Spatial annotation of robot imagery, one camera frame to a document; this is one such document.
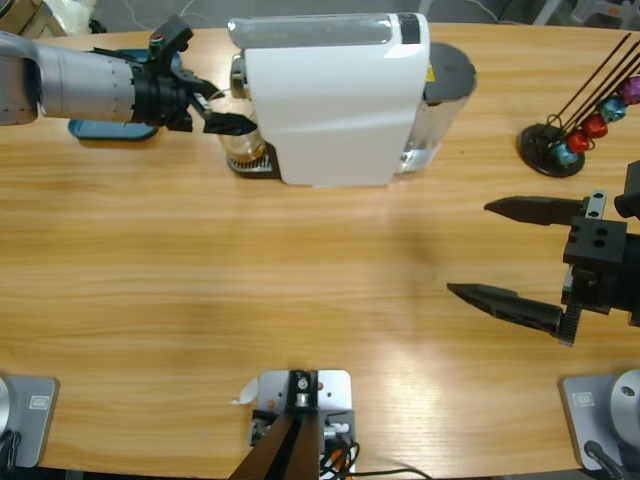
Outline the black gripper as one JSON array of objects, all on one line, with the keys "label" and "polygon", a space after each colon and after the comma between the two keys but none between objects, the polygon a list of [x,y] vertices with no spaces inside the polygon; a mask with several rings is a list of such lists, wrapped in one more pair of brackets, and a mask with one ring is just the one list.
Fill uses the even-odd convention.
[{"label": "black gripper", "polygon": [[566,310],[490,285],[448,283],[448,290],[494,318],[543,331],[567,346],[574,345],[581,309],[604,315],[623,311],[637,326],[639,236],[627,231],[627,223],[603,218],[606,202],[607,193],[595,190],[582,200],[511,196],[484,205],[521,223],[570,226],[563,252],[568,271],[561,302]]},{"label": "black gripper", "polygon": [[[207,100],[223,95],[214,84],[184,68],[134,64],[132,73],[132,123],[191,132],[193,120],[188,109],[196,101],[196,95],[200,94]],[[248,117],[236,113],[211,112],[204,124],[205,133],[228,136],[247,135],[257,128],[257,124]]]}]

